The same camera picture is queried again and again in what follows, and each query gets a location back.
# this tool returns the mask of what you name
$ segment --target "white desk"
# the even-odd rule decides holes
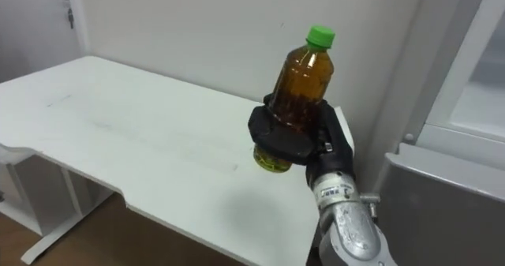
[[[257,105],[86,57],[0,84],[0,144],[117,190],[128,208],[243,263],[303,265],[316,204],[303,167],[272,174],[254,162]]]

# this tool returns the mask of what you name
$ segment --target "wooden floor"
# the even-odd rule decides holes
[[[0,215],[0,266],[23,265],[39,236]],[[114,194],[38,259],[35,266],[241,265],[125,207]]]

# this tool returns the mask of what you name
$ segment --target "white door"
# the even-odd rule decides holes
[[[79,58],[68,0],[0,0],[0,82]]]

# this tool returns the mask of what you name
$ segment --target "robotic hand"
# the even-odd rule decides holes
[[[268,154],[305,165],[307,184],[320,211],[315,242],[324,266],[393,266],[387,241],[376,218],[376,194],[361,194],[354,183],[353,150],[333,107],[320,103],[317,129],[295,133],[267,109],[270,95],[249,119],[252,140]]]

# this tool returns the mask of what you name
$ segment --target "plastic bottle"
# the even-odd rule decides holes
[[[335,34],[330,28],[312,26],[306,45],[291,51],[275,85],[269,109],[283,124],[303,133],[315,125],[317,104],[322,100],[333,74],[333,63],[327,50]],[[291,163],[254,148],[254,159],[273,172],[290,169]]]

